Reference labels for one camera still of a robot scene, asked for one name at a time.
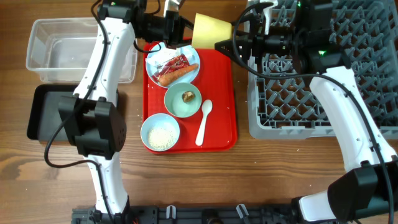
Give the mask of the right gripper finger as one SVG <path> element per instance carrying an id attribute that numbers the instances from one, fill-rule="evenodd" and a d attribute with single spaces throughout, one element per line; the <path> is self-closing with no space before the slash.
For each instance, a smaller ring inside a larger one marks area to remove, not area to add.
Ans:
<path id="1" fill-rule="evenodd" d="M 233 21 L 231 25 L 233 27 L 237 27 L 239 24 L 243 22 L 261 22 L 263 19 L 263 11 L 267 8 L 270 8 L 273 6 L 273 3 L 271 2 L 259 2 L 259 3 L 254 3 L 247 8 L 241 13 L 241 15 L 238 17 L 236 21 Z"/>
<path id="2" fill-rule="evenodd" d="M 240 62 L 245 65 L 251 56 L 251 42 L 246 39 L 236 39 L 235 41 L 237 53 L 234 52 L 233 40 L 223 40 L 215 43 L 215 50 L 230 58 L 232 61 L 239 64 Z"/>

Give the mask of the brown mushroom piece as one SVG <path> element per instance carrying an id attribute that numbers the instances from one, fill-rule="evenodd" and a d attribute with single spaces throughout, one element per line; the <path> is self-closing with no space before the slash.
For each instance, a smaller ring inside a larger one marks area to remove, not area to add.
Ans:
<path id="1" fill-rule="evenodd" d="M 184 103 L 192 101 L 195 97 L 196 95 L 192 91 L 186 91 L 182 94 L 182 100 Z"/>

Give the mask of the orange carrot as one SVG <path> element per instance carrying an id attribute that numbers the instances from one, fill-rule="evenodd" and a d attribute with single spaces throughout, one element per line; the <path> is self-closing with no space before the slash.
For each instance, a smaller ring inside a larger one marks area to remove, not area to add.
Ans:
<path id="1" fill-rule="evenodd" d="M 198 64 L 196 63 L 193 65 L 189 65 L 189 66 L 180 68 L 174 72 L 164 74 L 159 78 L 159 84 L 161 86 L 167 86 L 167 85 L 171 84 L 172 82 L 174 82 L 175 80 L 183 77 L 187 73 L 192 72 L 193 70 L 195 70 L 197 68 L 198 68 Z"/>

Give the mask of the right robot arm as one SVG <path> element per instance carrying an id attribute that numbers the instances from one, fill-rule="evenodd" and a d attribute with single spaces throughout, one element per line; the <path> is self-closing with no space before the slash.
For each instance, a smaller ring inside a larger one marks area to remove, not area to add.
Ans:
<path id="1" fill-rule="evenodd" d="M 243 68 L 266 54 L 291 55 L 295 78 L 309 82 L 339 142 L 345 174 L 317 194 L 298 197 L 298 223 L 358 222 L 397 211 L 397 153 L 378 130 L 358 90 L 346 52 L 330 41 L 331 1 L 299 1 L 293 24 L 272 28 L 275 1 L 249 5 L 233 22 L 230 37 L 215 49 Z"/>

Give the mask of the red snack wrapper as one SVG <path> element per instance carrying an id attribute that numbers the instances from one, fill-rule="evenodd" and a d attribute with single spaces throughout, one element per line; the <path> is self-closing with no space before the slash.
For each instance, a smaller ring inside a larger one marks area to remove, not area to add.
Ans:
<path id="1" fill-rule="evenodd" d="M 180 54 L 161 65 L 151 77 L 155 82 L 158 82 L 162 75 L 174 72 L 189 65 L 190 63 L 186 56 L 184 54 Z"/>

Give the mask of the light blue plate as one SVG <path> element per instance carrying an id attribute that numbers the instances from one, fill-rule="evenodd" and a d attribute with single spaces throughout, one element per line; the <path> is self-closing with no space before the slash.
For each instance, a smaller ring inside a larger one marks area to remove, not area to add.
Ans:
<path id="1" fill-rule="evenodd" d="M 198 68 L 193 70 L 192 72 L 187 73 L 183 77 L 175 80 L 167 86 L 161 86 L 159 82 L 155 82 L 151 76 L 160 68 L 161 65 L 180 54 L 184 54 L 186 56 L 190 65 L 197 63 Z M 146 72 L 149 78 L 156 85 L 163 88 L 170 88 L 172 85 L 177 83 L 191 83 L 192 81 L 194 81 L 200 71 L 200 58 L 197 51 L 191 45 L 180 47 L 177 49 L 168 49 L 164 43 L 159 43 L 150 48 L 150 53 L 145 59 L 145 65 Z"/>

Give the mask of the green bowl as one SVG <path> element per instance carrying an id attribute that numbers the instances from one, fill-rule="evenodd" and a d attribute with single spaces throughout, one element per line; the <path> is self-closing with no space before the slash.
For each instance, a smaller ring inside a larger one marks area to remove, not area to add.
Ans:
<path id="1" fill-rule="evenodd" d="M 193 93 L 195 96 L 188 102 L 183 101 L 183 94 Z M 191 83 L 177 83 L 165 93 L 164 105 L 166 110 L 175 117 L 188 118 L 194 115 L 201 107 L 202 98 L 199 89 Z"/>

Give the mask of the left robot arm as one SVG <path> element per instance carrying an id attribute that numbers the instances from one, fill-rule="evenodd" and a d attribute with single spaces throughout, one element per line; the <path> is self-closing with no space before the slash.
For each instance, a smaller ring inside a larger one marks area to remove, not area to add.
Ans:
<path id="1" fill-rule="evenodd" d="M 188 45 L 183 33 L 193 24 L 179 15 L 182 4 L 159 4 L 163 16 L 147 12 L 145 1 L 96 1 L 91 7 L 98 24 L 93 53 L 72 96 L 62 97 L 58 104 L 59 129 L 90 168 L 96 192 L 95 206 L 74 210 L 73 223 L 134 222 L 119 163 L 127 132 L 117 109 L 119 77 L 137 39 L 163 42 L 169 48 Z"/>

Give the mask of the yellow plastic cup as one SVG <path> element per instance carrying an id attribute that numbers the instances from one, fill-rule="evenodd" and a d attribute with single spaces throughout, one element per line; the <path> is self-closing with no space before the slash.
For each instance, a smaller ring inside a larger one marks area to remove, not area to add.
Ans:
<path id="1" fill-rule="evenodd" d="M 229 22 L 196 13 L 191 45 L 195 49 L 214 49 L 217 42 L 231 38 L 232 30 Z"/>

